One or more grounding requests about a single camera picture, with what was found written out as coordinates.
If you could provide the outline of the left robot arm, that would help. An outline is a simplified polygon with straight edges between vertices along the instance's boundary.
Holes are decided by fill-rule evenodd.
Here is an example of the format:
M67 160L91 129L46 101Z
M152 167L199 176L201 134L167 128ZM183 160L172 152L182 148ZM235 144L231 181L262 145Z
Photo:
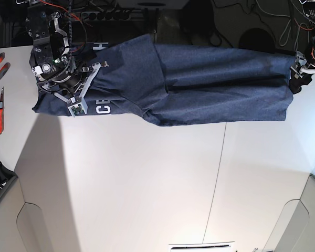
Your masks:
M290 67L289 88L295 95L315 75L315 1L291 1L290 4L312 26L310 41L303 52L296 52L295 63Z

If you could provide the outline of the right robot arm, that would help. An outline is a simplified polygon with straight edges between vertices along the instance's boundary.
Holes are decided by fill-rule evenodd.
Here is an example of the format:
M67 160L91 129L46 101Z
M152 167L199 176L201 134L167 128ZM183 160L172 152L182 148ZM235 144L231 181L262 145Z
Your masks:
M88 90L93 67L82 56L87 39L74 42L74 23L87 31L73 1L16 1L27 8L26 31L33 41L29 64L41 92L66 99Z

